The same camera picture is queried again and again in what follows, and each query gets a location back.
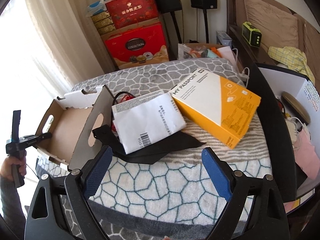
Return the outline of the person left hand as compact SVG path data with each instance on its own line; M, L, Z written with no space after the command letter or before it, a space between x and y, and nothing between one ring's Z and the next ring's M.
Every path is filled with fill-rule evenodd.
M3 161L3 164L1 166L1 177L9 180L14 181L14 178L12 176L12 165L18 165L20 168L18 169L21 176L25 176L27 174L26 172L26 150L23 152L23 158L17 159L13 156L6 157Z

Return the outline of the person left forearm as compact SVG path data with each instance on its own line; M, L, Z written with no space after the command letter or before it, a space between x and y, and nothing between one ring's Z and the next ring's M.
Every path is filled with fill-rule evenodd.
M25 216L13 181L1 177L1 201L4 221L18 239L24 239Z

